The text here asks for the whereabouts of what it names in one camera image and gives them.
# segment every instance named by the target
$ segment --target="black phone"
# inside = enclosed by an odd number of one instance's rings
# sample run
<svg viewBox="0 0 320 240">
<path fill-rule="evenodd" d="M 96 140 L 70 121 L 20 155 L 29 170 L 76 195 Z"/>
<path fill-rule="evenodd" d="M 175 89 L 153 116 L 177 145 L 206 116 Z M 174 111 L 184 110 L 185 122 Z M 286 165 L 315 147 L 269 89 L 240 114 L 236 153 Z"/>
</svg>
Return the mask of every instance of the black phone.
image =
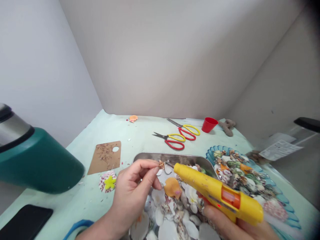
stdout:
<svg viewBox="0 0 320 240">
<path fill-rule="evenodd" d="M 52 209 L 25 205 L 0 230 L 1 240 L 33 240 L 53 213 Z"/>
</svg>

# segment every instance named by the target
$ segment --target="yellow scissor handle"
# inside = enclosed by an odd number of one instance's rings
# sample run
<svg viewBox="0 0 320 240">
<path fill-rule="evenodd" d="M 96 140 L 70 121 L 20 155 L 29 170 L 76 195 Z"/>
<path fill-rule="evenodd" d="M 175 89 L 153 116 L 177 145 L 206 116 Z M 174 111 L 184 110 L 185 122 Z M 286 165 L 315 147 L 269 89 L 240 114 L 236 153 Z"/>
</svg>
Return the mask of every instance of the yellow scissor handle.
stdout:
<svg viewBox="0 0 320 240">
<path fill-rule="evenodd" d="M 183 127 L 185 127 L 189 132 L 193 133 L 194 135 L 197 135 L 197 136 L 200 135 L 200 131 L 196 127 L 194 127 L 192 125 L 183 125 Z M 193 129 L 197 130 L 198 133 L 195 133 L 195 132 L 191 131 L 188 127 L 191 127 Z"/>
<path fill-rule="evenodd" d="M 184 136 L 182 136 L 181 134 L 169 134 L 168 136 L 169 136 L 169 138 L 172 138 L 172 139 L 177 140 L 179 142 L 185 142 L 186 141 L 186 138 Z M 172 136 L 179 136 L 179 137 L 182 137 L 182 139 L 175 138 L 175 137 L 172 137 Z"/>
</svg>

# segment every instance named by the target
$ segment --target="red-handled scissors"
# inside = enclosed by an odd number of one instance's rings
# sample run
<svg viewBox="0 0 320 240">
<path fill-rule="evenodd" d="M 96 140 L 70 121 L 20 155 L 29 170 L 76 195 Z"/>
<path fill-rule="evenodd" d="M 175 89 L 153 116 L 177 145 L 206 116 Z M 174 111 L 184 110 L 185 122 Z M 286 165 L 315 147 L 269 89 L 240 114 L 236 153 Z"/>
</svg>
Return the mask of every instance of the red-handled scissors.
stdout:
<svg viewBox="0 0 320 240">
<path fill-rule="evenodd" d="M 182 150 L 182 149 L 184 149 L 184 144 L 181 143 L 181 142 L 185 142 L 185 141 L 186 141 L 186 139 L 184 138 L 184 136 L 182 136 L 182 135 L 180 135 L 180 134 L 170 134 L 170 135 L 164 136 L 164 135 L 161 135 L 161 134 L 156 133 L 156 132 L 154 132 L 154 133 L 155 133 L 155 134 L 153 134 L 153 136 L 157 136 L 157 137 L 163 138 L 163 139 L 164 139 L 164 142 L 165 142 L 169 147 L 171 147 L 171 148 L 173 148 L 173 149 L 176 149 L 176 150 Z M 180 139 L 177 139 L 177 138 L 172 137 L 172 136 L 179 136 L 179 137 L 182 137 L 182 139 L 180 140 Z M 173 139 L 175 139 L 175 140 L 178 140 L 179 142 L 177 142 L 177 141 L 172 141 L 172 140 L 168 140 L 168 137 L 169 137 L 169 138 L 173 138 Z M 177 147 L 175 147 L 175 146 L 172 146 L 170 143 L 176 143 L 176 144 L 181 145 L 182 147 L 181 147 L 181 148 L 177 148 Z"/>
<path fill-rule="evenodd" d="M 186 124 L 185 124 L 185 125 L 181 125 L 181 124 L 176 123 L 175 121 L 171 120 L 170 118 L 167 118 L 167 120 L 168 120 L 169 122 L 173 123 L 174 125 L 178 126 L 180 134 L 181 134 L 182 136 L 184 136 L 186 139 L 188 139 L 189 141 L 194 141 L 194 140 L 196 140 L 196 136 L 195 136 L 195 135 L 197 135 L 197 136 L 200 135 L 200 131 L 199 131 L 196 127 L 194 127 L 194 126 L 192 126 L 192 125 L 186 125 Z M 191 129 L 189 129 L 188 127 L 193 128 L 194 130 L 197 131 L 197 133 L 193 132 L 193 131 L 192 131 Z M 185 132 L 185 133 L 189 134 L 189 135 L 190 135 L 191 137 L 193 137 L 193 138 L 189 138 L 189 137 L 187 137 L 186 135 L 183 135 L 182 132 Z"/>
</svg>

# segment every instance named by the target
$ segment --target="brown cardboard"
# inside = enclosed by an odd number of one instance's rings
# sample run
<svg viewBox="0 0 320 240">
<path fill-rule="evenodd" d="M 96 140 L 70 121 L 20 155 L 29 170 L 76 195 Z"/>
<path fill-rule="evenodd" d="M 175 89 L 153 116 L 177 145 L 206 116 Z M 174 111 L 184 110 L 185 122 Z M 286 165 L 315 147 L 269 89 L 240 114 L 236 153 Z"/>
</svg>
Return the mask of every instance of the brown cardboard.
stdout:
<svg viewBox="0 0 320 240">
<path fill-rule="evenodd" d="M 119 150 L 113 152 L 114 147 L 119 147 Z M 94 151 L 88 175 L 105 172 L 111 169 L 120 167 L 121 142 L 111 142 L 98 144 Z"/>
</svg>

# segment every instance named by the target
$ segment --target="hand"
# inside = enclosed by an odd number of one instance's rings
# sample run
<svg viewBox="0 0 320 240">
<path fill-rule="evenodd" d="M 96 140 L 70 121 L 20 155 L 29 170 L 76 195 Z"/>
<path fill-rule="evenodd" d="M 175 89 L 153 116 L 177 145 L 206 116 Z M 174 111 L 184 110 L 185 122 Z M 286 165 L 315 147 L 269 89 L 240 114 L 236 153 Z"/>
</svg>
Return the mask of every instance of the hand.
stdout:
<svg viewBox="0 0 320 240">
<path fill-rule="evenodd" d="M 229 240 L 279 240 L 269 223 L 262 221 L 256 226 L 237 219 L 237 224 L 220 210 L 205 202 L 204 215 L 212 221 L 219 233 Z"/>
<path fill-rule="evenodd" d="M 150 159 L 139 159 L 120 171 L 110 210 L 76 239 L 120 239 L 142 213 L 151 186 L 161 190 L 158 171 L 159 162 Z"/>
</svg>

